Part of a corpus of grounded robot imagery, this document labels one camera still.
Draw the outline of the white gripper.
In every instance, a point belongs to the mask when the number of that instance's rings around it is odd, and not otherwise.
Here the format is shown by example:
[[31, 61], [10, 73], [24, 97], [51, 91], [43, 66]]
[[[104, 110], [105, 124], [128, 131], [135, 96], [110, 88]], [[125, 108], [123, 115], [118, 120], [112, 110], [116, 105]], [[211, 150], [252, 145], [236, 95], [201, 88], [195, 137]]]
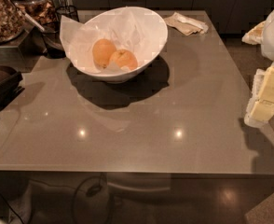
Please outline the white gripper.
[[[265, 22], [258, 23], [241, 39], [250, 45], [261, 43], [264, 57], [274, 62], [274, 9]], [[250, 98], [244, 122], [254, 128], [268, 124], [274, 116], [274, 63], [267, 69], [257, 69], [253, 77], [252, 97]]]

